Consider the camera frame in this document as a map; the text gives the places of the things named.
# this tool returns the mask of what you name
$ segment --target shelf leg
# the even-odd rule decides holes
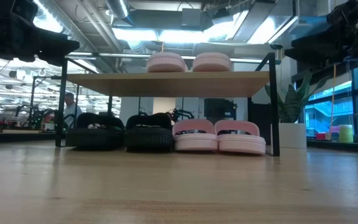
[[[111,108],[112,108],[112,96],[109,96],[109,103],[107,105],[107,116],[109,118],[112,117]]]
[[[60,80],[60,96],[59,96],[59,108],[57,116],[57,129],[56,129],[56,138],[55,146],[62,146],[63,138],[63,111],[65,107],[65,94],[66,94],[66,81],[67,81],[67,59],[64,59],[62,66],[62,79]]]
[[[31,127],[32,123],[31,123],[31,119],[32,119],[32,107],[34,105],[34,94],[35,94],[35,81],[37,78],[32,78],[32,87],[31,87],[31,99],[30,99],[30,113],[29,113],[29,127]]]
[[[280,156],[280,136],[278,130],[278,102],[277,102],[277,78],[276,78],[276,58],[274,53],[268,53],[268,69],[270,77],[270,92],[272,101],[272,147],[271,156]]]
[[[77,107],[78,107],[78,94],[80,92],[80,85],[77,85],[77,92],[76,92],[76,96],[75,96],[75,110],[74,110],[74,123],[73,123],[73,128],[75,128],[77,126]]]

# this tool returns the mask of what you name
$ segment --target black metal frame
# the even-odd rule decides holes
[[[271,92],[271,103],[272,103],[272,153],[267,152],[270,156],[280,156],[280,133],[278,130],[278,102],[277,102],[277,77],[276,77],[276,60],[274,53],[268,53],[266,57],[261,61],[258,67],[255,69],[256,72],[261,71],[261,69],[268,62],[268,73],[270,79],[270,92]],[[248,98],[248,116],[250,117],[250,112],[252,111],[252,98]]]
[[[62,146],[62,139],[63,139],[63,109],[64,109],[64,98],[66,92],[66,82],[67,82],[67,64],[68,62],[72,62],[75,65],[84,68],[85,70],[95,73],[95,71],[83,66],[76,61],[65,58],[63,66],[62,66],[62,77],[60,82],[60,96],[59,96],[59,109],[58,109],[58,119],[57,119],[57,130],[56,130],[56,139],[55,145],[57,147]],[[255,69],[255,71],[260,71],[263,66],[268,64],[269,66],[269,78],[270,78],[270,89],[271,89],[271,100],[272,100],[272,153],[267,152],[270,156],[280,156],[280,140],[279,140],[279,130],[278,130],[278,102],[277,102],[277,78],[276,78],[276,58],[275,53],[271,52],[266,55],[266,57],[259,63],[259,66]],[[248,99],[248,108],[252,106],[252,99]],[[112,107],[112,96],[109,96],[109,103],[108,103],[108,114],[111,114],[111,107]]]

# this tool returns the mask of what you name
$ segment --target black equipment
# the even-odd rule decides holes
[[[33,62],[34,55],[38,55],[41,60],[62,66],[64,57],[80,44],[68,40],[65,34],[34,26],[37,12],[32,0],[0,0],[0,58]]]
[[[88,128],[90,125],[99,128]],[[124,124],[119,118],[82,113],[76,128],[66,133],[66,146],[83,149],[115,149],[122,146]]]
[[[171,118],[171,120],[173,122],[178,122],[179,118],[180,117],[186,117],[188,119],[194,119],[194,115],[192,112],[190,111],[185,111],[183,109],[173,109],[172,112],[169,111],[169,112],[166,112],[167,115],[169,115],[169,117]]]
[[[232,100],[208,98],[204,100],[204,115],[213,124],[225,118],[237,119],[237,105]]]
[[[29,107],[31,108],[31,106],[29,105],[20,105],[16,108],[16,112],[15,112],[15,117],[18,117],[20,111],[23,109],[23,108],[26,108],[26,107]],[[30,110],[30,112],[32,113],[31,116],[29,116],[29,118],[27,119],[29,121],[29,125],[28,125],[28,128],[29,129],[35,129],[35,130],[39,130],[41,129],[42,127],[42,122],[44,121],[44,119],[54,113],[55,116],[57,116],[57,110],[53,110],[53,109],[45,109],[45,110],[39,110],[39,107],[38,105],[35,105],[32,107],[32,110]]]
[[[337,6],[327,23],[326,31],[294,40],[285,55],[317,69],[344,60],[358,61],[358,1]]]
[[[170,152],[173,146],[169,115],[134,115],[128,119],[124,145],[128,152]]]

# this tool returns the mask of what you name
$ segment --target ceiling duct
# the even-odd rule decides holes
[[[57,5],[55,1],[51,0],[37,0],[43,7],[52,14],[54,18],[64,28],[64,34],[69,35],[69,39],[76,40],[80,43],[80,48],[77,52],[97,52],[96,47],[85,37],[75,23],[68,17],[68,15]],[[102,72],[112,72],[114,69],[110,66],[104,58],[97,58],[91,62],[95,67],[102,70]]]
[[[248,42],[276,5],[277,0],[255,0],[233,40]]]
[[[146,53],[146,48],[144,46],[143,41],[127,41],[127,43],[131,48],[132,52],[134,52],[135,54]]]
[[[123,19],[129,15],[129,4],[127,0],[106,0],[107,7],[112,16]]]
[[[135,10],[131,12],[132,25],[115,20],[113,28],[159,30],[205,30],[213,23],[207,12],[199,9],[182,11]]]

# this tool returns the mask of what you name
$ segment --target ceiling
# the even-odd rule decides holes
[[[134,49],[130,47],[128,41],[116,40],[114,42],[112,39],[103,38],[100,31],[104,32],[104,35],[106,35],[106,31],[102,29],[103,27],[100,22],[97,22],[99,26],[98,30],[90,21],[90,18],[86,16],[84,8],[79,5],[83,1],[89,1],[90,4],[93,5],[108,29],[112,27],[120,28],[120,24],[125,21],[125,19],[115,19],[111,23],[111,16],[106,13],[108,10],[106,0],[34,0],[40,8],[34,24],[43,29],[68,34],[71,39],[80,42],[81,47],[78,49],[79,52],[133,53]],[[273,42],[273,44],[280,44],[283,45],[284,48],[287,48],[290,46],[292,39],[304,35],[311,29],[314,23],[323,21],[324,17],[319,16],[329,11],[329,7],[326,7],[327,1],[277,0],[271,9],[266,9],[264,5],[260,5],[260,11],[258,11],[258,13],[260,14],[265,10],[265,12],[267,12],[265,17],[258,17],[258,15],[252,17],[251,12],[256,8],[255,1],[267,2],[265,0],[191,0],[190,2],[172,0],[128,0],[128,3],[131,6],[129,17],[131,17],[131,14],[137,14],[137,21],[141,21],[143,26],[150,27],[155,26],[155,21],[169,23],[169,18],[172,21],[171,17],[178,17],[178,13],[181,15],[181,12],[178,11],[191,8],[201,9],[203,14],[207,13],[208,17],[212,19],[218,9],[224,7],[228,9],[231,14],[230,17],[232,16],[234,19],[231,26],[235,27],[235,21],[241,17],[241,13],[249,10],[244,20],[247,21],[248,25],[244,26],[246,22],[240,22],[234,29],[232,38],[223,40],[208,39],[207,41],[196,43],[192,43],[191,41],[164,42],[163,44],[164,52],[175,52],[187,56],[196,56],[203,52],[221,52],[232,58],[264,58],[268,52],[274,52],[269,44],[263,44],[269,38],[267,40],[259,39],[265,39],[264,35],[274,35],[275,32],[280,30],[285,24],[288,24],[291,18],[297,16],[296,22],[286,27],[285,31]],[[116,33],[111,33],[113,38],[118,38],[118,36],[115,35]],[[161,37],[161,31],[156,30],[156,33]],[[253,39],[252,42],[261,41],[262,43],[248,44],[251,39]],[[162,49],[161,44],[156,44],[156,42],[153,41],[141,40],[140,42],[142,46],[144,46],[145,53],[147,54],[159,52]],[[138,58],[94,58],[92,60],[78,60],[78,62],[100,72],[128,73],[145,72],[146,64],[145,59]],[[21,75],[12,78],[9,76],[10,71],[16,71],[17,74]],[[34,63],[25,63],[16,60],[8,63],[7,61],[0,60],[0,111],[9,111],[9,107],[29,104],[32,76],[38,75],[40,71],[45,71],[45,76],[61,74],[60,67],[48,65],[40,60],[36,60]],[[68,72],[84,73],[85,71],[70,63]],[[38,86],[35,89],[35,104],[40,105],[41,108],[57,108],[59,82],[51,80],[50,78],[43,80],[43,82],[39,81],[41,80],[37,79],[36,84],[38,84]],[[72,83],[68,83],[67,91],[75,93],[76,86]],[[96,113],[99,111],[107,111],[108,98],[106,96],[102,96],[99,93],[82,87],[80,87],[79,94],[79,102],[83,111],[87,111],[89,108],[93,108],[92,110]],[[117,114],[120,107],[120,99],[114,98],[113,113]]]
[[[47,9],[50,9],[51,1],[52,0],[36,0],[40,1],[41,3],[46,5]],[[67,19],[70,20],[72,26],[70,27],[73,30],[73,27],[78,28],[78,30],[84,35],[85,39],[94,47],[94,52],[117,52],[116,49],[113,49],[107,42],[106,39],[98,32],[95,28],[94,24],[91,23],[89,17],[86,16],[84,10],[81,6],[79,6],[79,2],[83,2],[83,0],[54,0],[54,4],[57,8],[59,8],[64,15],[66,15]],[[122,23],[119,19],[115,19],[111,23],[111,17],[107,14],[108,7],[106,6],[106,0],[89,0],[89,2],[97,9],[98,14],[103,18],[103,23],[105,23],[108,27],[116,27],[117,24]],[[155,0],[128,0],[128,3],[131,6],[131,15],[143,15],[141,17],[141,21],[143,24],[149,23],[151,26],[153,23],[157,21],[164,21],[168,22],[170,17],[174,17],[173,15],[177,11],[182,11],[183,9],[201,9],[201,11],[208,13],[210,15],[214,15],[218,9],[223,7],[228,8],[231,13],[241,12],[246,10],[247,8],[251,9],[250,12],[254,8],[256,8],[252,4],[256,4],[255,2],[263,2],[261,0],[191,0],[188,2],[181,2],[181,1],[172,1],[172,0],[165,0],[165,1],[155,1]],[[269,21],[265,21],[265,25],[267,28],[270,29],[265,30],[258,30],[259,35],[255,35],[256,38],[253,38],[252,43],[258,42],[259,39],[263,39],[264,34],[270,35],[277,32],[279,29],[282,28],[293,16],[300,16],[300,21],[305,21],[304,19],[315,18],[318,17],[324,9],[321,9],[323,6],[322,3],[324,1],[320,0],[276,0],[276,5],[268,11],[268,18],[262,17],[262,21],[270,19]],[[153,17],[151,17],[147,12],[153,11]],[[164,15],[172,15],[172,16],[165,16],[165,17],[158,17],[155,15],[155,12],[161,11],[169,11],[168,14]],[[59,13],[55,13],[54,16],[60,22],[67,23],[65,19],[62,19],[59,16]],[[257,27],[260,27],[257,18],[250,18],[248,24],[256,23]],[[290,27],[287,27],[284,33],[282,33],[274,42],[274,44],[283,45],[284,48],[289,47],[291,40],[297,36],[302,35],[311,26],[302,26],[302,29],[296,29],[294,32],[291,32],[294,28],[298,27],[299,22],[292,23]],[[223,41],[208,41],[208,42],[198,42],[198,43],[164,43],[164,51],[165,52],[174,52],[180,55],[191,55],[196,56],[203,52],[221,52],[224,53],[232,58],[264,58],[264,56],[268,52],[274,52],[268,44],[253,44],[247,45],[247,42],[243,41],[243,37],[248,35],[252,36],[256,32],[251,34],[247,34],[247,30],[251,29],[248,26],[240,27],[239,31],[237,31],[236,36],[233,39],[223,40]],[[127,41],[125,40],[118,40],[119,48],[123,50],[125,53],[132,52],[131,48],[129,47]],[[152,54],[154,52],[161,51],[161,46],[156,45],[155,42],[151,41],[143,41],[143,43],[147,53]],[[111,58],[108,64],[113,67],[120,67],[122,66],[122,70],[124,72],[144,72],[144,60],[132,60],[127,59],[125,63],[118,63]]]

